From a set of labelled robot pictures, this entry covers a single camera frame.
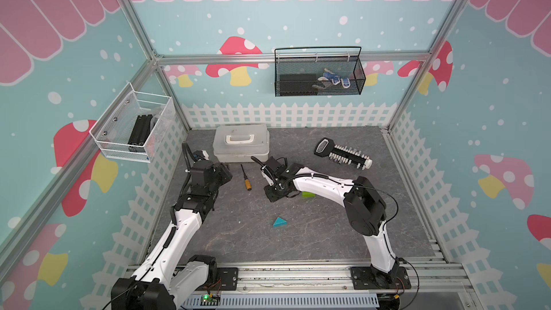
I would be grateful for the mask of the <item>green cube block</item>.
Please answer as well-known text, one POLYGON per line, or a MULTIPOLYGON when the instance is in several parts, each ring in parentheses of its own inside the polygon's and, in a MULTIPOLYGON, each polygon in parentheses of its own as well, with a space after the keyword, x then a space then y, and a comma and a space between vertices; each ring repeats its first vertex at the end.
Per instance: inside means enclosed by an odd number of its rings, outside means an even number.
POLYGON ((312 192, 302 192, 301 193, 301 196, 302 198, 313 198, 315 197, 316 195, 312 192))

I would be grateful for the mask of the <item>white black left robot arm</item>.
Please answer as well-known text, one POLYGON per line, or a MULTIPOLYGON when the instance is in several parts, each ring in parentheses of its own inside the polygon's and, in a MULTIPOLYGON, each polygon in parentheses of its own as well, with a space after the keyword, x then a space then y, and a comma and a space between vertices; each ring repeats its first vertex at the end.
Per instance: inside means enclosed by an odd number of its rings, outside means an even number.
POLYGON ((116 281, 105 309, 178 309, 198 288, 219 284, 212 256, 194 255, 183 270, 176 267, 213 210, 221 186, 232 175, 224 164, 208 160, 196 162, 189 171, 189 182, 174 206, 169 226, 132 276, 116 281))

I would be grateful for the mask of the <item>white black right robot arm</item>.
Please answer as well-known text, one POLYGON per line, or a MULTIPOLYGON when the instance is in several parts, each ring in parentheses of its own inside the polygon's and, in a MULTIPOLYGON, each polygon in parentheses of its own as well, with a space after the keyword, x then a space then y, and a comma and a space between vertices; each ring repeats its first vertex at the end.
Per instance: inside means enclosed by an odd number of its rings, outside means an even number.
POLYGON ((379 287, 396 280, 400 268, 387 236, 386 203, 364 176, 341 179, 315 172, 300 164, 261 167, 268 182, 265 194, 271 202, 294 192, 311 192, 343 206, 350 226, 361 234, 370 254, 370 273, 379 287))

